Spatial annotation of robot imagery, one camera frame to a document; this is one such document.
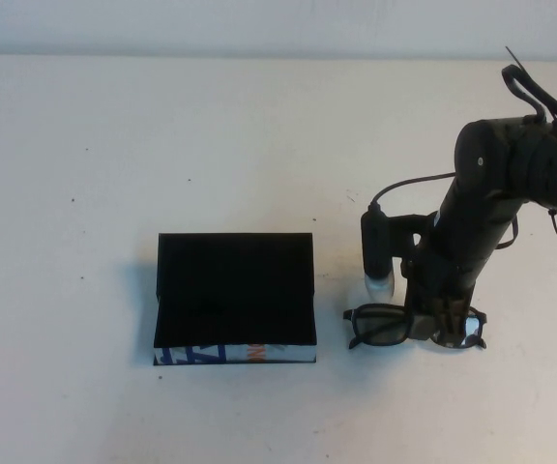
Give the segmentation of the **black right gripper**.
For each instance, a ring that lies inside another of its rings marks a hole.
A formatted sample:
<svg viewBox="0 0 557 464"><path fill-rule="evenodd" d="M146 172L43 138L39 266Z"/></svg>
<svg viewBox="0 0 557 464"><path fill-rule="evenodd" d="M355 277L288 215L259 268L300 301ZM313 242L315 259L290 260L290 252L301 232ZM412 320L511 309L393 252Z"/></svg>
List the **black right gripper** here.
<svg viewBox="0 0 557 464"><path fill-rule="evenodd" d="M410 269L405 302L426 313L412 315L410 339L463 342L476 280L520 208L518 197L453 180Z"/></svg>

